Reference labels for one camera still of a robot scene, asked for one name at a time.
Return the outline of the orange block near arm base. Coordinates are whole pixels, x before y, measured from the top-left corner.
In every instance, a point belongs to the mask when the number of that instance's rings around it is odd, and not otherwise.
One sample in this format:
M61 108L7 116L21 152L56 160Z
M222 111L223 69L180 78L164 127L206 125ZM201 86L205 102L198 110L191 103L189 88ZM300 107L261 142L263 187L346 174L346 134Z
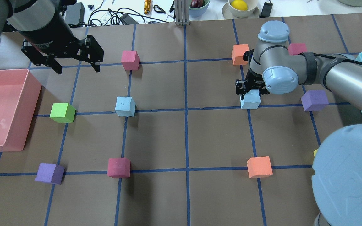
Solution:
M247 160L247 169L250 179L267 178L273 175L269 156L251 157Z

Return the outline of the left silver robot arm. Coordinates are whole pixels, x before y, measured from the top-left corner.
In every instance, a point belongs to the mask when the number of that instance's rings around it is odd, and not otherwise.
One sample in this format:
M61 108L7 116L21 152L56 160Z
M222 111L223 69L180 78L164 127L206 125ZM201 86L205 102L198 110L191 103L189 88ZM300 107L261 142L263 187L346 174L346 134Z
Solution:
M5 23L23 37L21 48L36 66L44 65L62 73L57 59L73 58L89 63L99 73L104 50L95 37L76 38L62 16L62 7L76 0L0 0L0 43Z

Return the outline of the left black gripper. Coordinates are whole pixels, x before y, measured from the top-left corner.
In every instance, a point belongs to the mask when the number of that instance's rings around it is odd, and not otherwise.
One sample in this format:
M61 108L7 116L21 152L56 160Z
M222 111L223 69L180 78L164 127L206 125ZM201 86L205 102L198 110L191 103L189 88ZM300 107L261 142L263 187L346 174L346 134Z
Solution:
M62 74L62 66L56 59L73 58L89 63L95 72L100 72L104 50L92 35L76 38L59 13L55 13L46 26L32 31L21 31L24 37L22 53L36 66L50 67Z

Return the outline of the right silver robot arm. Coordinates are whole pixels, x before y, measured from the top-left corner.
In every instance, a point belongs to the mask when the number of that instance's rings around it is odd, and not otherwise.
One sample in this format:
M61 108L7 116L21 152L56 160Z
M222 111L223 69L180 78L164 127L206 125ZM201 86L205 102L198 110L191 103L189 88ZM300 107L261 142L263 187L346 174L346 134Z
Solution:
M267 21L257 35L256 49L235 45L234 65L248 65L245 79L236 80L242 109L257 109L262 95L288 94L297 86L320 84L301 102L305 111L328 105L326 91L344 98L362 111L362 61L345 54L307 52L299 44L287 46L290 28L282 21ZM312 188L320 210L315 226L362 226L362 124L330 134L314 156Z

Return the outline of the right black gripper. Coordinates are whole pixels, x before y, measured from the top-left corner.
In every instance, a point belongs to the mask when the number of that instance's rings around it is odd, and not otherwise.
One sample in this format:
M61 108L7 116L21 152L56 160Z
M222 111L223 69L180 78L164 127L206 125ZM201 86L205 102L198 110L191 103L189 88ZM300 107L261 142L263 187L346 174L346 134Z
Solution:
M251 90L258 90L259 95L268 95L270 92L265 86L262 75L248 69L244 80L235 80L236 95L244 97Z

